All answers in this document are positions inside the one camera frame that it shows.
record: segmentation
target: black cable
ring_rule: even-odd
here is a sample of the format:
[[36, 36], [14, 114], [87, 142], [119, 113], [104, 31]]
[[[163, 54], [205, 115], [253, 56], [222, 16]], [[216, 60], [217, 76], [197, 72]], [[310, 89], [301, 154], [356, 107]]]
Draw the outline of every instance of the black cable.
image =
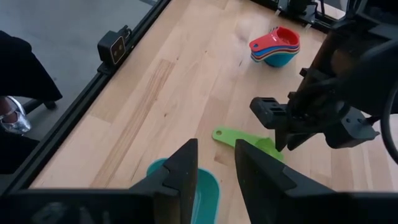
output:
[[294, 94], [293, 98], [289, 100], [289, 102], [287, 103], [287, 106], [286, 106], [286, 117], [287, 117], [288, 124], [292, 128], [294, 128], [296, 131], [306, 132], [306, 133], [319, 133], [319, 132], [322, 132], [325, 128], [331, 126], [332, 124], [339, 122], [342, 118], [344, 118], [350, 109], [350, 106], [346, 103], [344, 103], [343, 107], [339, 110], [338, 114], [333, 119], [328, 119], [328, 120], [324, 121], [323, 123], [321, 123], [317, 126], [314, 126], [314, 127], [299, 125], [297, 120], [294, 120], [293, 115], [292, 115], [292, 110], [297, 101], [302, 100], [308, 94], [314, 94], [316, 92], [330, 91], [330, 90], [334, 89], [334, 87], [336, 86], [336, 83], [337, 83], [337, 79], [332, 78], [329, 80], [311, 84], [309, 86], [306, 86], [302, 90], [296, 92]]
[[321, 1], [321, 12], [322, 12], [322, 16], [325, 16], [325, 3], [323, 2], [323, 0]]
[[390, 154], [391, 158], [394, 160], [396, 164], [398, 164], [398, 151], [391, 136], [390, 113], [392, 105], [394, 104], [394, 98], [396, 97], [397, 91], [398, 91], [398, 79], [393, 84], [387, 96], [386, 104], [384, 105], [380, 119], [381, 137], [383, 139], [384, 146], [386, 147], [388, 154]]
[[315, 6], [315, 12], [313, 12], [315, 15], [317, 15], [318, 14], [318, 3], [317, 2], [311, 2], [310, 3], [310, 6], [311, 5], [313, 5], [313, 6]]

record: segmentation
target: wooden table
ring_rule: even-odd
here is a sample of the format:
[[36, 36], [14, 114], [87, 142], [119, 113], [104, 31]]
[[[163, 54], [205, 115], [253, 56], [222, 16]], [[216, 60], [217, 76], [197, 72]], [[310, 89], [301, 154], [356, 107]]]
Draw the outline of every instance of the wooden table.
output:
[[[250, 101], [287, 102], [325, 38], [274, 13], [248, 0], [172, 0], [31, 187], [128, 188], [154, 160], [198, 138], [199, 166], [221, 185], [218, 223], [249, 223], [234, 149], [212, 140], [212, 130], [271, 136]], [[300, 53], [284, 68], [254, 63], [249, 42], [277, 25], [300, 34]], [[335, 190], [398, 189], [380, 137], [333, 150], [318, 134], [284, 154], [293, 169]]]

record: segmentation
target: gray floor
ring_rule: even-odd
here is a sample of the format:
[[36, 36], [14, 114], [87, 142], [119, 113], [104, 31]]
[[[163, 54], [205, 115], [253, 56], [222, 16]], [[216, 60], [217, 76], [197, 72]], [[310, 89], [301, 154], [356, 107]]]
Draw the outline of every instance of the gray floor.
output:
[[109, 30], [134, 28], [153, 0], [1, 0], [0, 30], [25, 39], [54, 79], [63, 99], [56, 111], [44, 106], [29, 115], [42, 139], [96, 74], [96, 44]]

